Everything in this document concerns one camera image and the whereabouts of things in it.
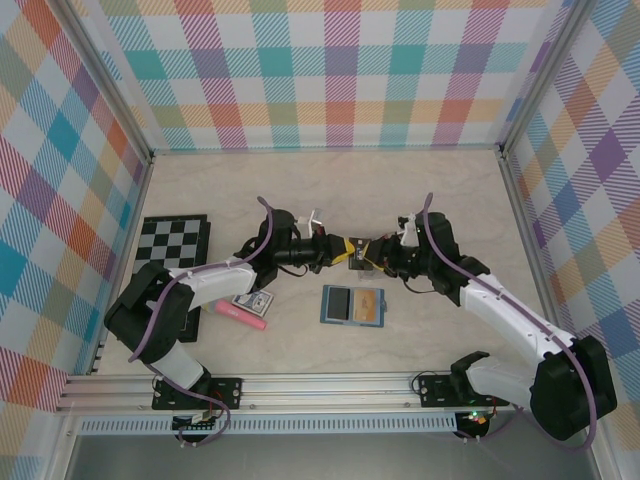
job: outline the wire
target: wire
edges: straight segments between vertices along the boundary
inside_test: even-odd
[[[183,278],[185,278],[185,277],[187,277],[189,275],[192,275],[194,273],[204,272],[206,270],[215,270],[217,268],[231,268],[231,267],[235,267],[237,265],[242,265],[242,264],[245,264],[245,263],[249,263],[251,260],[256,258],[260,254],[260,252],[262,252],[262,250],[264,250],[264,248],[269,243],[269,240],[271,239],[271,234],[273,233],[273,209],[267,203],[267,201],[262,197],[258,197],[258,202],[260,202],[267,209],[267,218],[269,220],[269,229],[267,230],[267,236],[265,237],[265,239],[262,242],[262,244],[260,244],[260,246],[256,250],[254,250],[251,255],[249,255],[246,258],[241,258],[241,259],[238,259],[238,260],[234,260],[233,262],[219,262],[219,263],[213,263],[213,264],[209,264],[209,265],[202,265],[202,266],[199,266],[199,267],[195,267],[195,268],[191,268],[191,269],[185,270],[181,274],[175,276],[167,284],[167,286],[164,287],[164,289],[162,290],[162,293],[160,294],[160,297],[158,298],[157,303],[153,307],[153,313],[151,314],[151,318],[149,319],[149,323],[147,324],[147,328],[144,331],[144,335],[142,336],[142,340],[140,340],[140,343],[136,347],[135,351],[133,352],[131,357],[129,357],[129,363],[131,363],[134,360],[136,360],[140,356],[140,354],[144,351],[144,349],[146,348],[147,342],[149,341],[149,338],[151,337],[151,333],[153,333],[153,329],[156,326],[156,322],[158,320],[158,314],[160,313],[160,310],[162,309],[162,304],[164,303],[164,301],[166,300],[167,296],[169,295],[169,292],[171,291],[171,289],[174,287],[174,285],[176,283],[178,283]]]
[[[309,271],[309,267],[307,267],[306,265],[303,265],[303,267],[304,267],[304,273],[295,273],[295,272],[292,272],[291,270],[287,270],[286,268],[280,267],[280,266],[278,266],[278,270],[281,270],[284,273],[286,273],[287,275],[291,275],[292,277],[302,278]]]
[[[180,393],[184,393],[185,395],[189,395],[190,397],[197,398],[198,400],[204,400],[206,402],[209,402],[209,404],[216,405],[218,408],[222,409],[222,411],[224,413],[227,414],[227,418],[225,419],[224,424],[222,425],[222,428],[220,430],[218,430],[217,432],[215,432],[215,433],[207,435],[206,438],[204,438],[203,440],[201,440],[198,443],[187,442],[184,438],[182,438],[182,432],[187,427],[185,426],[185,427],[179,428],[178,429],[178,439],[182,442],[182,445],[187,445],[187,446],[193,447],[193,448],[202,447],[202,446],[206,445],[207,443],[211,443],[214,440],[217,440],[218,438],[220,438],[220,436],[227,430],[227,428],[229,428],[229,425],[231,425],[231,410],[229,410],[229,407],[227,407],[227,405],[224,402],[221,402],[220,400],[216,400],[215,398],[209,397],[207,395],[201,395],[201,394],[199,394],[197,392],[192,392],[190,390],[187,390],[186,388],[181,387],[180,385],[178,385],[177,383],[172,381],[170,378],[165,377],[162,374],[162,372],[160,372],[153,365],[147,365],[147,368],[149,370],[151,370],[153,373],[155,373],[156,375],[160,376],[167,385],[169,385],[170,387],[174,388],[175,390],[178,390]]]
[[[415,388],[415,383],[416,380],[418,379],[418,377],[420,375],[422,375],[423,373],[433,373],[434,375],[437,375],[436,372],[434,372],[433,370],[423,370],[422,372],[418,373],[415,377],[413,377],[413,379],[411,380],[411,383],[409,384],[409,386],[411,387],[411,390],[413,391],[413,393],[415,393],[416,395],[420,396],[420,392],[418,392]]]
[[[567,447],[566,445],[563,445],[561,442],[559,442],[555,438],[551,437],[549,434],[547,434],[547,436],[558,447],[560,447],[561,449],[563,449],[565,451],[568,451],[568,452],[581,452],[581,451],[589,449],[591,447],[591,444],[593,443],[593,440],[596,437],[596,425],[597,425],[597,422],[598,422],[598,415],[597,415],[597,411],[596,411],[596,402],[595,402],[595,398],[593,396],[593,390],[591,390],[591,385],[589,384],[589,379],[587,378],[587,374],[584,371],[584,368],[582,367],[582,365],[578,361],[578,359],[575,356],[575,354],[571,350],[569,350],[569,347],[567,345],[565,345],[565,343],[563,341],[561,341],[558,337],[556,337],[554,335],[553,331],[551,329],[549,329],[544,323],[540,322],[537,318],[535,318],[533,315],[531,315],[531,313],[529,313],[526,308],[521,306],[516,300],[511,298],[511,296],[505,295],[504,293],[500,292],[497,288],[495,288],[492,285],[488,284],[487,282],[485,282],[481,278],[478,278],[477,276],[475,276],[474,274],[468,272],[464,268],[461,268],[460,266],[456,265],[451,260],[449,260],[444,253],[442,253],[442,251],[440,250],[440,248],[436,244],[435,240],[433,239],[433,234],[431,233],[431,228],[429,228],[429,206],[431,205],[431,201],[432,200],[433,200],[433,193],[429,193],[427,195],[427,198],[424,201],[424,209],[422,210],[422,218],[423,218],[423,221],[424,221],[424,226],[425,226],[425,232],[427,234],[427,239],[429,240],[429,243],[431,244],[431,248],[433,249],[435,254],[438,255],[438,257],[440,257],[440,259],[446,265],[448,265],[449,267],[453,268],[456,272],[464,275],[469,280],[471,280],[473,282],[476,282],[477,284],[481,285],[483,288],[485,288],[489,292],[491,292],[493,295],[496,295],[497,297],[500,297],[506,303],[511,305],[518,313],[520,313],[527,320],[529,320],[531,323],[533,323],[542,333],[547,335],[558,347],[560,347],[560,349],[562,349],[563,353],[567,356],[569,361],[573,364],[573,367],[575,368],[575,371],[578,373],[578,376],[580,377],[580,381],[582,382],[582,386],[584,387],[584,391],[585,391],[585,394],[587,396],[587,404],[589,406],[589,434],[587,435],[587,438],[585,439],[584,443],[582,445],[580,445],[579,447]]]
[[[413,288],[411,288],[409,286],[409,284],[407,283],[406,280],[402,280],[402,283],[404,284],[404,288],[406,288],[407,290],[409,290],[411,293],[417,293],[417,294],[423,294],[423,293],[434,293],[435,290],[427,290],[426,292],[419,292],[418,290],[414,290]]]

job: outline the pink highlighter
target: pink highlighter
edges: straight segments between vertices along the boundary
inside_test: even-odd
[[[220,315],[225,315],[242,323],[246,323],[247,325],[253,328],[257,328],[258,330],[264,330],[265,328],[267,328],[267,322],[259,317],[256,317],[255,315],[251,315],[249,312],[245,312],[244,310],[236,307],[226,300],[218,300],[216,302],[216,306],[214,307],[214,311],[216,313],[219,313]]]

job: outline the gray floor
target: gray floor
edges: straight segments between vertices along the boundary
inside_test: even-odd
[[[452,434],[227,435],[200,449],[171,437],[81,437],[67,480],[589,480],[522,419],[466,446]]]

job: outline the small box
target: small box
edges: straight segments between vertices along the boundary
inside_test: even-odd
[[[246,293],[244,295],[236,295],[233,297],[233,300],[231,300],[231,303],[236,307],[246,310],[253,315],[257,315],[260,318],[264,318],[271,302],[273,302],[273,295],[264,290]]]
[[[382,328],[386,309],[384,290],[380,288],[325,285],[320,322]]]

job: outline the black metal bracket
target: black metal bracket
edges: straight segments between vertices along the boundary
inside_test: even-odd
[[[431,407],[506,407],[509,402],[501,398],[487,395],[470,395],[460,400],[450,375],[420,375],[417,392],[420,395],[420,406]]]
[[[215,398],[224,403],[229,410],[240,408],[242,398],[242,379],[220,377],[212,378],[203,375],[203,380],[194,385],[191,390]],[[210,405],[206,400],[185,395],[163,380],[155,381],[153,385],[154,396],[151,402],[153,410],[209,410]]]

